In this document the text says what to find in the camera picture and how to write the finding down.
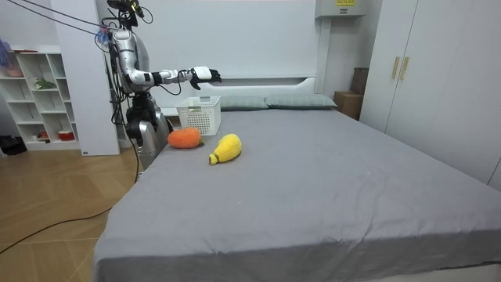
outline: white wardrobe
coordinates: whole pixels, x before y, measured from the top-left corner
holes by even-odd
[[[501,1],[384,0],[360,121],[501,190]]]

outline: plush carrot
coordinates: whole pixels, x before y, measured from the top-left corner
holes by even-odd
[[[200,131],[196,128],[174,130],[167,137],[167,142],[178,149],[191,149],[204,144]]]

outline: pillow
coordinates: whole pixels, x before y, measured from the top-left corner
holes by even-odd
[[[270,95],[265,98],[270,109],[286,110],[326,110],[336,103],[321,94]]]
[[[231,110],[267,110],[265,98],[259,96],[223,96],[221,111]]]

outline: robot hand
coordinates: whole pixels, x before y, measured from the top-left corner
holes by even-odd
[[[200,90],[199,83],[202,82],[222,82],[221,75],[217,70],[209,69],[208,67],[194,67],[191,69],[193,77],[189,81],[192,87]]]

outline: plush banana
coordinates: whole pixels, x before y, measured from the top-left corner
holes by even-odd
[[[214,153],[209,155],[209,163],[215,165],[220,162],[231,161],[242,151],[242,142],[236,134],[228,134],[219,140]]]

